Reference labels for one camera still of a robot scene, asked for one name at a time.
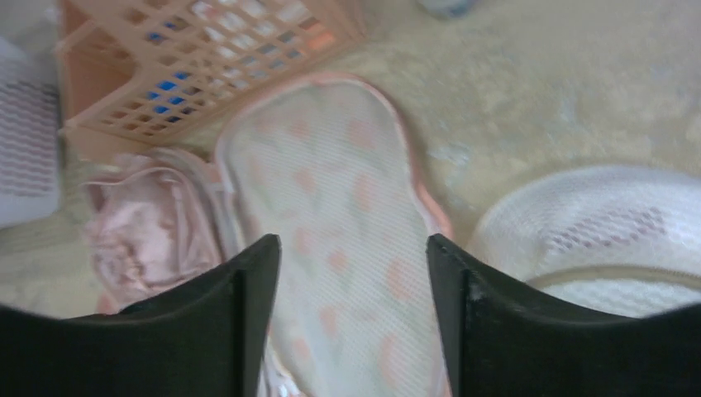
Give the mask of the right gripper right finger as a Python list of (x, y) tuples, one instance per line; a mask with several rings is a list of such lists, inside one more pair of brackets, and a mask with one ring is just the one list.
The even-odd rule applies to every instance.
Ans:
[(698, 304), (627, 318), (568, 303), (436, 234), (427, 266), (455, 396), (697, 396)]

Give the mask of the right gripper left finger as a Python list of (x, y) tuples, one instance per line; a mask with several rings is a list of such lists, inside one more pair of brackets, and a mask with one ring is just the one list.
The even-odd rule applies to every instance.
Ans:
[(268, 234), (119, 313), (57, 319), (2, 307), (1, 393), (255, 397), (279, 264)]

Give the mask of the floral mesh laundry bag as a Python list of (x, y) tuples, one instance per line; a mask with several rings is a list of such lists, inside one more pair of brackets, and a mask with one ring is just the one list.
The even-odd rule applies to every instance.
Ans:
[(258, 396), (447, 396), (426, 263), (451, 223), (403, 119), (348, 74), (312, 74), (224, 125), (205, 180), (225, 260), (267, 233), (281, 264)]

